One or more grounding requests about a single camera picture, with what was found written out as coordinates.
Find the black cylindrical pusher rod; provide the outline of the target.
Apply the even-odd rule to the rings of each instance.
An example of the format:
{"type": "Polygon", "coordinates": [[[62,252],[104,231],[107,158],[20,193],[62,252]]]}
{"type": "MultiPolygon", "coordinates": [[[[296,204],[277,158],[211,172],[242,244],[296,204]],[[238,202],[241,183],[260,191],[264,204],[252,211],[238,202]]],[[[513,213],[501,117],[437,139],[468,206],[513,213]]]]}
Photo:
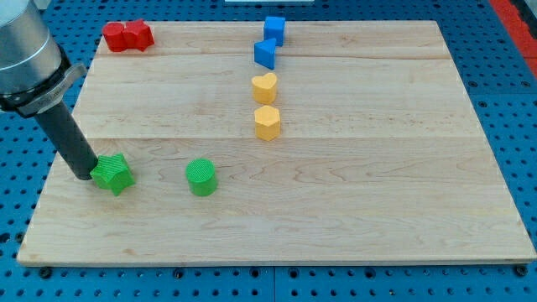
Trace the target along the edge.
{"type": "Polygon", "coordinates": [[[90,180],[97,156],[63,101],[35,116],[62,159],[79,180],[90,180]]]}

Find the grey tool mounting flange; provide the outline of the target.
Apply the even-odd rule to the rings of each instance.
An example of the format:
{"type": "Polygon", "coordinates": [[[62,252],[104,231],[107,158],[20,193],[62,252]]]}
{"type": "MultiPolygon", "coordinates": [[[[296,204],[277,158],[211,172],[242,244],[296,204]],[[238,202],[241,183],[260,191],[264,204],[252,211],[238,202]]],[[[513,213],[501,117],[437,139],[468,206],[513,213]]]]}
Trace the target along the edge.
{"type": "Polygon", "coordinates": [[[16,112],[21,117],[45,112],[59,104],[73,84],[86,75],[87,68],[83,63],[71,64],[61,46],[59,50],[60,66],[48,79],[27,91],[1,95],[2,112],[16,112]]]}

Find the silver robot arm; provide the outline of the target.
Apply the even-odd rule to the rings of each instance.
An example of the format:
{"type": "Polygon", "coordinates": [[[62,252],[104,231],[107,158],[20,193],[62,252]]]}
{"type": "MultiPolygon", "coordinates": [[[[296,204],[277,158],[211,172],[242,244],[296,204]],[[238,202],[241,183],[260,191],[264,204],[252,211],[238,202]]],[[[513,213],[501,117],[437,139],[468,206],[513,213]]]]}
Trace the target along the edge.
{"type": "Polygon", "coordinates": [[[1,2],[1,110],[34,118],[79,180],[91,178],[97,156],[63,97],[86,73],[56,43],[33,1],[1,2]]]}

